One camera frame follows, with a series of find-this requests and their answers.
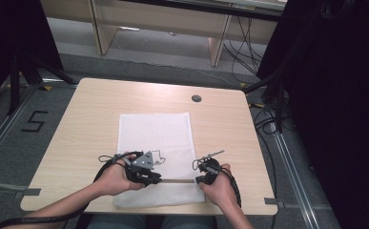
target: black curtain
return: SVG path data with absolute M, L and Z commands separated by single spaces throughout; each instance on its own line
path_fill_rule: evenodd
M 63 70 L 47 18 L 39 0 L 0 0 L 0 86 L 10 74 L 10 61 L 17 52 L 27 52 Z M 30 61 L 20 60 L 20 71 L 37 76 Z
M 297 129 L 341 228 L 369 228 L 369 3 L 325 21 L 302 59 L 284 82 Z

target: person's left hand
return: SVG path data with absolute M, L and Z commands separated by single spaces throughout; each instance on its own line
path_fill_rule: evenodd
M 126 166 L 123 159 L 119 159 L 117 162 Z M 115 196 L 128 190 L 139 190 L 145 187 L 142 183 L 129 181 L 125 175 L 125 169 L 118 164 L 110 166 L 94 184 L 98 186 L 102 196 Z

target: round hole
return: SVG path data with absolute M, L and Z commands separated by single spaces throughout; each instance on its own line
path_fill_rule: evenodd
M 191 99 L 194 101 L 194 102 L 200 102 L 202 100 L 202 97 L 199 96 L 198 94 L 194 94 Z

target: black tripod leg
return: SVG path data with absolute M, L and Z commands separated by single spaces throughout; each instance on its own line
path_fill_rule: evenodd
M 266 78 L 262 79 L 262 80 L 261 80 L 261 81 L 259 81 L 258 83 L 253 84 L 252 86 L 250 86 L 250 87 L 248 87 L 248 88 L 243 89 L 242 91 L 243 91 L 245 94 L 248 94 L 248 93 L 250 93 L 250 92 L 252 92 L 252 91 L 255 91 L 255 90 L 257 90 L 257 89 L 259 89 L 259 88 L 261 88 L 261 87 L 263 87 L 263 86 L 265 86 L 265 85 L 267 85 L 267 84 L 271 83 L 271 82 L 274 80 L 275 75 L 276 75 L 276 73 L 273 73 L 272 75 L 270 75 L 270 76 L 268 76 L 268 77 L 266 77 Z
M 56 75 L 56 77 L 62 79 L 63 81 L 69 83 L 69 84 L 77 84 L 76 81 L 74 81 L 74 79 L 68 77 L 67 75 L 65 75 L 64 73 L 58 71 L 57 69 L 55 69 L 53 66 L 51 66 L 50 64 L 48 64 L 47 62 L 41 60 L 40 58 L 29 54 L 29 53 L 23 53 L 24 56 L 26 56 L 30 61 L 32 61 L 33 63 L 35 63 L 36 65 L 48 70 L 50 73 Z
M 276 126 L 277 131 L 282 133 L 282 109 L 284 105 L 284 86 L 282 82 L 279 83 L 279 89 L 277 94 L 277 109 L 276 109 Z
M 20 102 L 20 76 L 18 71 L 18 57 L 17 54 L 11 60 L 10 66 L 10 109 L 9 115 L 11 115 L 15 109 L 17 109 Z

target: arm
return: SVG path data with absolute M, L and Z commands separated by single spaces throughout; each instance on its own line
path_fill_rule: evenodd
M 224 164 L 222 167 L 229 171 L 231 168 L 229 164 Z M 219 173 L 213 184 L 199 183 L 199 187 L 205 193 L 208 200 L 220 208 L 234 228 L 254 228 L 237 205 L 235 192 L 226 176 Z
M 26 215 L 27 218 L 42 218 L 63 216 L 77 211 L 92 200 L 101 196 L 115 196 L 128 190 L 139 190 L 144 185 L 133 183 L 127 180 L 125 170 L 119 165 L 113 165 L 108 168 L 104 174 L 93 184 L 65 197 L 57 202 L 48 205 L 36 212 Z M 59 223 L 41 223 L 30 225 L 16 225 L 6 228 L 57 228 Z

